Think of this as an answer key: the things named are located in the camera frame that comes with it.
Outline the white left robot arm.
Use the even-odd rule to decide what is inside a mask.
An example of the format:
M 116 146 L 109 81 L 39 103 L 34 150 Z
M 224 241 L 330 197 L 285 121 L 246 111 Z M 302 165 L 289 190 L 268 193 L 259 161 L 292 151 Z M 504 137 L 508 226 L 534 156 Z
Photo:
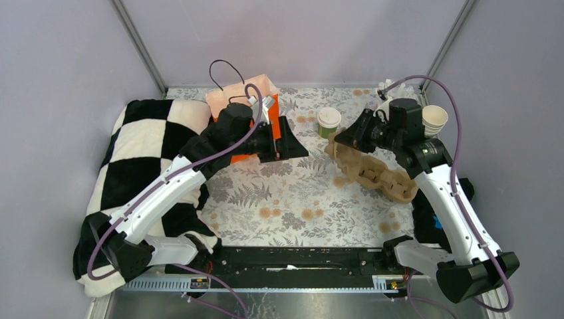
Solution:
M 149 186 L 117 212 L 90 222 L 96 246 L 88 277 L 102 280 L 117 272 L 131 280 L 150 266 L 167 264 L 182 265 L 191 273 L 203 270 L 207 257 L 194 244 L 195 235 L 155 237 L 148 232 L 181 198 L 231 165 L 233 156 L 256 155 L 261 163 L 307 157 L 287 118 L 277 121 L 279 138 L 271 122 L 254 118 L 251 107 L 232 103 L 224 108 Z

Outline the orange paper gift bag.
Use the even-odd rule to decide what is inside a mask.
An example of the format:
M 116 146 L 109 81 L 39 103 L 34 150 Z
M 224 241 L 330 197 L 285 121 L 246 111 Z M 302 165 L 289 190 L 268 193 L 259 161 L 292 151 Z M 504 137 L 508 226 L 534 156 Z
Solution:
M 230 85 L 220 85 L 212 76 L 212 66 L 215 63 L 224 62 L 230 66 L 238 75 L 240 80 L 235 84 Z M 263 120 L 269 120 L 272 124 L 273 137 L 278 139 L 281 137 L 281 129 L 279 124 L 279 89 L 272 83 L 266 74 L 260 74 L 248 79 L 244 79 L 241 73 L 234 67 L 230 62 L 222 59 L 217 59 L 211 62 L 208 73 L 212 82 L 218 87 L 218 89 L 212 90 L 206 94 L 206 103 L 210 107 L 211 116 L 214 122 L 217 122 L 219 113 L 227 107 L 229 103 L 237 102 L 247 106 L 251 106 L 252 103 L 248 101 L 246 93 L 244 91 L 246 84 L 255 85 L 263 98 L 268 96 L 273 100 L 272 105 L 265 102 L 268 107 L 268 112 L 263 113 Z

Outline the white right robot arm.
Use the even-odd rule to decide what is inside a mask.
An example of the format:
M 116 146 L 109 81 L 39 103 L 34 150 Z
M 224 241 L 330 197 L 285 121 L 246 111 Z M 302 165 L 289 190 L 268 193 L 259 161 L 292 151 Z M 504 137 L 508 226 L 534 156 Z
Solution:
M 520 263 L 484 229 L 444 144 L 425 136 L 422 113 L 409 98 L 391 101 L 386 117 L 366 108 L 335 141 L 366 154 L 376 148 L 391 151 L 427 198 L 450 244 L 452 252 L 442 254 L 407 236 L 389 240 L 381 256 L 384 270 L 417 270 L 435 279 L 450 302 L 459 303 L 501 287 Z

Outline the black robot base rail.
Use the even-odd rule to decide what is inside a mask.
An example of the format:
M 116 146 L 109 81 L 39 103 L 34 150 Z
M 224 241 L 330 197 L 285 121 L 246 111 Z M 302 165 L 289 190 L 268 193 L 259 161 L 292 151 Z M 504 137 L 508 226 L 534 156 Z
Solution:
M 406 289 L 408 271 L 393 266 L 380 249 L 338 247 L 222 247 L 200 251 L 188 270 L 168 265 L 166 274 L 198 271 L 235 290 L 375 290 L 393 294 Z

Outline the green paper coffee cup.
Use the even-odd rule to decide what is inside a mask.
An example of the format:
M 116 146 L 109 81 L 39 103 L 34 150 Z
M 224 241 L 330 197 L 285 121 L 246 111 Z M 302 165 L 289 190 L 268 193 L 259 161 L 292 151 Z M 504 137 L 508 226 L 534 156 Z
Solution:
M 332 129 L 323 128 L 318 123 L 318 134 L 320 135 L 320 137 L 327 139 L 329 137 L 329 134 L 336 132 L 337 128 L 338 127 Z

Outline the clear white plastic cup lid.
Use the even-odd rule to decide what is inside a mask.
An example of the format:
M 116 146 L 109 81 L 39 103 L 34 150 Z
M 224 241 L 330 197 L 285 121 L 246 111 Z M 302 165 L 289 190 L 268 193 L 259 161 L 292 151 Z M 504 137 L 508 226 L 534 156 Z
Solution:
M 323 128 L 336 128 L 341 123 L 341 120 L 341 113 L 337 109 L 332 107 L 321 108 L 317 114 L 317 121 Z

